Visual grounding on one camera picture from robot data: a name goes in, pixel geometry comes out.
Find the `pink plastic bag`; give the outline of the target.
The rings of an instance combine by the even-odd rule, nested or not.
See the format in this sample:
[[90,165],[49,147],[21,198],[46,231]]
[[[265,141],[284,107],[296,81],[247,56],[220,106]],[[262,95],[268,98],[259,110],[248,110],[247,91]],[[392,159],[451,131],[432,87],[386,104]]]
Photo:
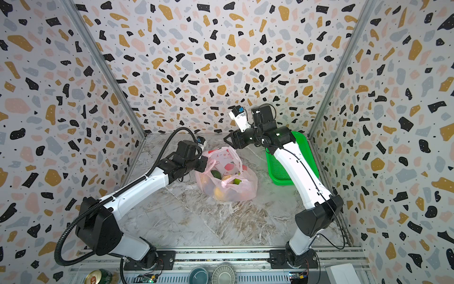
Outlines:
[[235,149],[221,147],[203,155],[208,158],[206,169],[203,173],[196,172],[195,177],[204,194],[214,198],[215,188],[220,188],[228,194],[228,202],[249,201],[257,196],[258,177]]

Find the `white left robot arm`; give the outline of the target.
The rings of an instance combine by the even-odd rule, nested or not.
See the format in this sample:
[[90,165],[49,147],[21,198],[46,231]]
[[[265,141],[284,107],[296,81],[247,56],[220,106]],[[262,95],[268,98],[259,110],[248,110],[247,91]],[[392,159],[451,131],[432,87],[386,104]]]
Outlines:
[[76,225],[76,235],[92,249],[94,254],[114,254],[138,262],[149,269],[157,262],[156,248],[148,241],[124,233],[119,221],[136,205],[169,184],[183,179],[191,171],[204,172],[208,158],[203,148],[206,140],[198,136],[195,141],[182,140],[177,150],[157,162],[150,172],[140,176],[124,188],[100,200],[88,198],[82,202],[82,212],[100,204]]

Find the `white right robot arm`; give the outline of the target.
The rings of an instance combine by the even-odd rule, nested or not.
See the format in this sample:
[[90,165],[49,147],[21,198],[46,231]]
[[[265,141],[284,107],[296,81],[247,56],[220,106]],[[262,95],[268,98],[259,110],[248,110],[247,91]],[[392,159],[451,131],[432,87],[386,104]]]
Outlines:
[[252,108],[251,112],[253,122],[249,123],[244,107],[231,108],[229,116],[238,129],[227,135],[224,141],[234,149],[251,144],[262,146],[281,163],[296,186],[305,209],[295,216],[297,229],[286,244],[286,262],[299,267],[305,263],[304,258],[316,236],[338,219],[344,201],[321,183],[303,157],[292,131],[277,125],[272,105],[263,104]]

